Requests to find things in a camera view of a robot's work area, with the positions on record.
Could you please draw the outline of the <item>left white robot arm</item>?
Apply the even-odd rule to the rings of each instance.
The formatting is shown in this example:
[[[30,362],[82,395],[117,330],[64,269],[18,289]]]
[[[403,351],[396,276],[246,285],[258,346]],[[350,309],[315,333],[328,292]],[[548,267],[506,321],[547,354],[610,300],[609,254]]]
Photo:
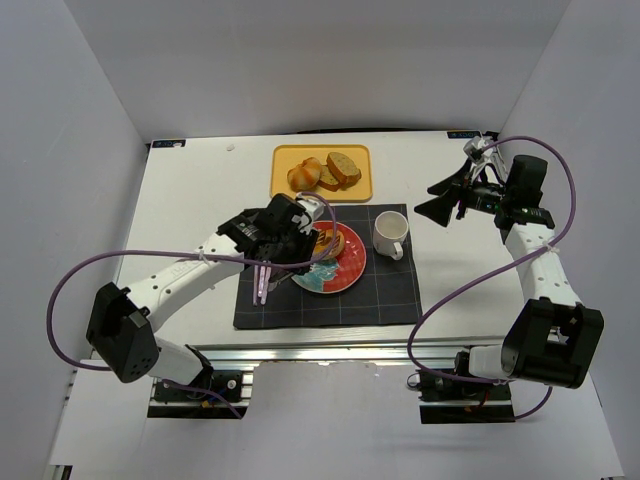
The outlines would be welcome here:
[[[314,223],[333,211],[320,195],[274,196],[264,208],[247,209],[224,222],[194,252],[170,252],[172,264],[138,282],[109,283],[95,297],[86,338],[123,383],[149,376],[190,389],[205,388],[210,361],[193,346],[177,345],[157,332],[207,290],[247,269],[253,301],[266,303],[284,280],[302,275],[330,252],[314,250]]]

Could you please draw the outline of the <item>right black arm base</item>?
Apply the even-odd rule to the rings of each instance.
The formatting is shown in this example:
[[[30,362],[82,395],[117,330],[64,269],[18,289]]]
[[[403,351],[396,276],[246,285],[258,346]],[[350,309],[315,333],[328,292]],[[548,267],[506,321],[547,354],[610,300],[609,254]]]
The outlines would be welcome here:
[[[407,388],[418,394],[423,425],[508,424],[515,422],[511,389],[506,384],[453,380],[446,376],[471,378],[471,349],[456,353],[450,368],[416,367],[406,380]]]

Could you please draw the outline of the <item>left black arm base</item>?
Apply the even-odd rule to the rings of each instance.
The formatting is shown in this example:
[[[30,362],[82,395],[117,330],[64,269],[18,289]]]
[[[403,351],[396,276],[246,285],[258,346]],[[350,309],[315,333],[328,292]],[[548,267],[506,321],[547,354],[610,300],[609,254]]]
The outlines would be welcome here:
[[[202,389],[213,391],[228,402],[243,417],[249,405],[257,362],[214,363],[212,379]],[[147,417],[151,419],[184,420],[238,420],[229,406],[217,397],[177,389],[155,379],[149,401]]]

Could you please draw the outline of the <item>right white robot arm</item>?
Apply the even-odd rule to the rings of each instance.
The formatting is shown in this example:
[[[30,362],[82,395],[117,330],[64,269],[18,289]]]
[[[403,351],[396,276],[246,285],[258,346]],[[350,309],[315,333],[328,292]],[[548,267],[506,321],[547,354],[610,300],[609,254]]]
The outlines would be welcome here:
[[[543,159],[517,155],[508,174],[488,180],[489,160],[468,158],[428,188],[415,213],[441,226],[472,209],[490,214],[516,264],[524,306],[499,345],[472,347],[456,358],[448,380],[475,384],[521,379],[576,389],[582,385],[604,330],[600,311],[572,289],[555,248],[551,214],[541,208]]]

